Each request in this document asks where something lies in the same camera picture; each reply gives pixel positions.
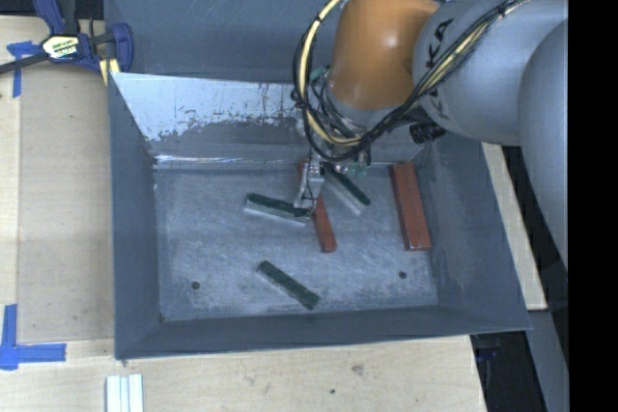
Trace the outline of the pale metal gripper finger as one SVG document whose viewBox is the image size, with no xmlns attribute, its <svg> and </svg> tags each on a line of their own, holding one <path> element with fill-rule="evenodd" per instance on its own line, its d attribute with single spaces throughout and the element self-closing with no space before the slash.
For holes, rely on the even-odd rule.
<svg viewBox="0 0 618 412">
<path fill-rule="evenodd" d="M 307 182 L 306 200 L 307 200 L 307 207 L 311 211 L 314 211 L 316 209 L 319 198 L 322 194 L 322 189 L 323 189 L 322 179 L 311 179 Z"/>
<path fill-rule="evenodd" d="M 294 216 L 310 216 L 313 212 L 313 196 L 306 180 L 300 183 L 293 201 Z"/>
</svg>

